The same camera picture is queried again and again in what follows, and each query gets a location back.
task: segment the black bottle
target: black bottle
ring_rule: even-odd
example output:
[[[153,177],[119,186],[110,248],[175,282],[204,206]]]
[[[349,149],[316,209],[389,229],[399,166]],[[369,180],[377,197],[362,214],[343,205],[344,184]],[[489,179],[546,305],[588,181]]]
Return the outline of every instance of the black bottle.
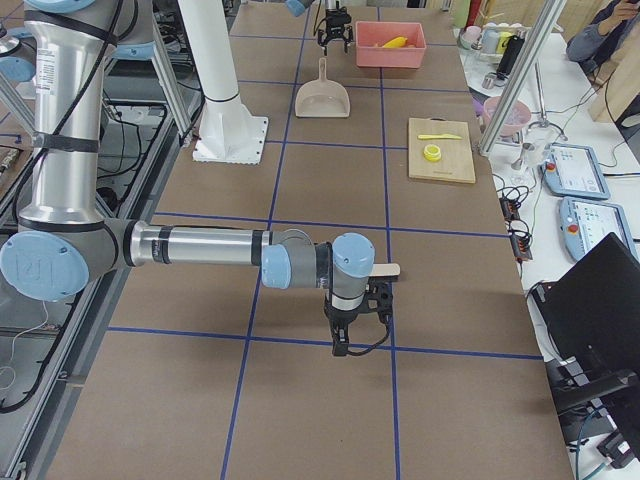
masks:
[[[502,56],[502,60],[500,60],[498,69],[496,70],[496,74],[499,79],[506,80],[509,77],[516,60],[518,59],[520,50],[522,50],[522,46],[524,45],[525,34],[526,30],[518,30],[518,33],[509,39],[507,49]]]

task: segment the white cable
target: white cable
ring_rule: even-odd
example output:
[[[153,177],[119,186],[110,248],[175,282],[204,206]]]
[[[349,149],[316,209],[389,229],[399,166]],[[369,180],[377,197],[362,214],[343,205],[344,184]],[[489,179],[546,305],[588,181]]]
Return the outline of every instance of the white cable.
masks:
[[[15,352],[16,352],[16,340],[18,339],[18,337],[20,337],[22,335],[25,335],[25,334],[27,334],[29,332],[33,332],[34,330],[38,330],[39,328],[44,327],[47,324],[47,322],[49,321],[49,310],[47,310],[47,304],[44,302],[44,300],[42,301],[42,308],[44,309],[44,313],[45,313],[44,321],[41,324],[36,325],[35,327],[28,328],[28,329],[23,330],[22,332],[16,334],[16,336],[13,337],[13,340],[11,340],[11,356],[9,357],[9,361],[7,362],[7,364],[3,365],[2,367],[0,367],[0,375],[2,374],[2,372],[9,371],[9,372],[13,373],[13,379],[11,380],[11,383],[9,383],[9,385],[7,385],[5,387],[0,387],[0,391],[1,390],[9,390],[13,386],[15,381],[16,381],[17,374],[16,374],[15,369],[11,366],[11,363],[13,362],[13,357],[14,357]]]

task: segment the dustpan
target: dustpan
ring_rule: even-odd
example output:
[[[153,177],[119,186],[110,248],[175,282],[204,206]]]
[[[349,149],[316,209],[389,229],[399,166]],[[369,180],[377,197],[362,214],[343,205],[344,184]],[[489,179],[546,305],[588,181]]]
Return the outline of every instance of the dustpan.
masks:
[[[296,95],[297,117],[338,117],[349,116],[351,105],[347,90],[338,82],[327,80],[327,59],[318,61],[318,80],[307,82]]]

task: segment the computer monitor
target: computer monitor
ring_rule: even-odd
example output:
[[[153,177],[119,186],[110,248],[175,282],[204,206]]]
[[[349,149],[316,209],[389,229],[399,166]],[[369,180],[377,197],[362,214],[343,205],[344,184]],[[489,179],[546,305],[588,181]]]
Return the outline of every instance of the computer monitor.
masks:
[[[620,370],[640,375],[640,263],[607,235],[536,300],[564,358],[575,357],[590,382]],[[640,387],[600,400],[640,458]]]

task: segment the person's arm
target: person's arm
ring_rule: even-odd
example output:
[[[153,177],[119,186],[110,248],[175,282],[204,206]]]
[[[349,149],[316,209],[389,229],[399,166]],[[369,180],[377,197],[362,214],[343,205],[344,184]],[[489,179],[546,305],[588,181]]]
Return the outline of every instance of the person's arm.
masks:
[[[605,41],[607,36],[625,20],[638,14],[639,5],[627,0],[614,0],[600,10],[590,25],[573,37],[567,45],[567,57],[574,62],[591,58]]]

